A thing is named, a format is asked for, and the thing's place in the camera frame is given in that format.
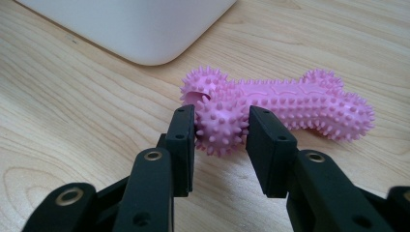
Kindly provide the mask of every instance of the pink dog toy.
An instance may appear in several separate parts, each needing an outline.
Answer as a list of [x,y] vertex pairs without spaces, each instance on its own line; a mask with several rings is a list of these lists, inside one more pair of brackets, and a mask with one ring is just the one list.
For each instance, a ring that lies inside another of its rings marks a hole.
[[299,80],[227,81],[207,67],[183,79],[183,105],[194,104],[196,148],[224,155],[248,134],[249,107],[274,112],[290,130],[317,129],[330,139],[352,141],[373,128],[374,112],[357,94],[345,93],[332,72],[314,70]]

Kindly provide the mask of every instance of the screw hole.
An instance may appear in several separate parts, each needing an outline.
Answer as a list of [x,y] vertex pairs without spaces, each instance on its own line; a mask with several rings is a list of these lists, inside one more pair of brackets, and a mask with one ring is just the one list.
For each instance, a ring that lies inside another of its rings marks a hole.
[[146,212],[136,214],[135,217],[133,217],[133,224],[138,227],[144,227],[148,225],[150,222],[151,222],[151,217]]
[[307,157],[310,161],[314,161],[314,162],[324,162],[325,161],[324,157],[316,153],[307,153]]
[[407,190],[406,192],[403,193],[404,198],[410,202],[410,190]]
[[84,191],[77,187],[66,189],[57,196],[57,198],[55,199],[55,204],[59,206],[72,205],[73,203],[81,199],[83,194]]
[[144,156],[144,158],[149,161],[159,160],[161,157],[162,153],[160,152],[150,152]]
[[356,224],[362,226],[363,228],[371,228],[371,221],[364,216],[353,216],[352,219]]

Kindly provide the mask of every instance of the light wood surface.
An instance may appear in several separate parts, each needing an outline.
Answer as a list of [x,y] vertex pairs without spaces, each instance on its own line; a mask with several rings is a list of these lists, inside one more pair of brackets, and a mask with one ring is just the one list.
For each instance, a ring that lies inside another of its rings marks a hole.
[[[0,231],[18,231],[54,189],[97,190],[128,176],[181,105],[181,78],[210,65],[229,78],[334,70],[366,98],[375,129],[352,143],[296,130],[355,185],[385,196],[410,186],[408,1],[238,0],[176,60],[143,67],[11,0],[0,1]],[[267,199],[242,147],[196,152],[193,193],[175,201],[176,231],[291,231],[285,200]]]

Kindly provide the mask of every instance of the white device base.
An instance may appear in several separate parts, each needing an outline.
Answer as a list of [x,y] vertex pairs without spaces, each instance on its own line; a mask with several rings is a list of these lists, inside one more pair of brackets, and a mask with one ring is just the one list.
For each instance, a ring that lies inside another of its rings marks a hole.
[[178,57],[236,0],[16,0],[130,61]]

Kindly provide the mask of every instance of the rubber bone toy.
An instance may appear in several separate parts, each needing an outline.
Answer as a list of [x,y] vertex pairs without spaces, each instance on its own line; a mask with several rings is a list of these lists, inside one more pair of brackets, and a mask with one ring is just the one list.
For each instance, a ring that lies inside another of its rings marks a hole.
[[183,105],[195,105],[196,148],[208,155],[230,154],[248,134],[249,106],[274,112],[290,130],[317,129],[330,139],[352,141],[373,128],[372,107],[345,93],[333,72],[309,71],[299,80],[227,81],[209,67],[183,79]]

